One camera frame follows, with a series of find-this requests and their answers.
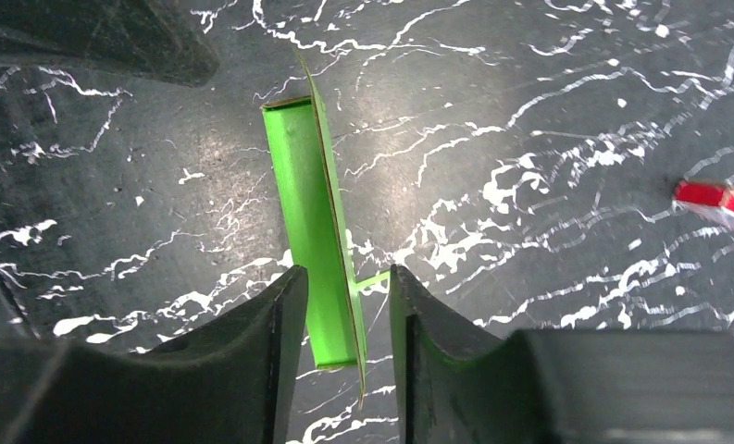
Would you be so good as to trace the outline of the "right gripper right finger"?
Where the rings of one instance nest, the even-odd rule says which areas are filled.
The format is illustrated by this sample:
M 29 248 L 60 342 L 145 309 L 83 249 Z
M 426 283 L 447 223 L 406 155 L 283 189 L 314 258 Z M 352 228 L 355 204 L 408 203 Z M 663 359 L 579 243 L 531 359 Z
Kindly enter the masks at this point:
M 504 339 L 390 271 L 403 443 L 734 443 L 734 337 L 519 329 Z

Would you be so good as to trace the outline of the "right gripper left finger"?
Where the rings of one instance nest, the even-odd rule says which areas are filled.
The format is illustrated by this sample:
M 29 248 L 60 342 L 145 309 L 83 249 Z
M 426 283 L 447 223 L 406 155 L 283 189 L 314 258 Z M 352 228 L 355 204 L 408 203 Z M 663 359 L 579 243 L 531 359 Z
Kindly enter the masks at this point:
M 282 443 L 307 295 L 295 265 L 145 353 L 0 339 L 0 443 Z

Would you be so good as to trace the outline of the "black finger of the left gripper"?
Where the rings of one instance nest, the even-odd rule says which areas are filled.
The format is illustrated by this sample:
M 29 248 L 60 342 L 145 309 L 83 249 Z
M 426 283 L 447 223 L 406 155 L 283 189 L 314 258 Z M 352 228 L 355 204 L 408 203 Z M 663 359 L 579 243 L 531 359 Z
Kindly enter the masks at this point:
M 0 1 L 0 67 L 86 68 L 188 87 L 218 56 L 176 1 Z

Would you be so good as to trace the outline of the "green paper box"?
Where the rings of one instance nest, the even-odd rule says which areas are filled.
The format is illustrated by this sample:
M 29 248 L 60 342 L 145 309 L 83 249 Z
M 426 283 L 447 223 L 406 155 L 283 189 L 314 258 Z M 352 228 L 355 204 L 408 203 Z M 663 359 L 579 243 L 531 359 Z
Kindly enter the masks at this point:
M 355 276 L 326 108 L 307 62 L 296 57 L 308 93 L 262 106 L 267 147 L 292 260 L 308 276 L 305 327 L 315 365 L 356 367 L 362 406 L 367 333 L 360 296 L 389 274 Z

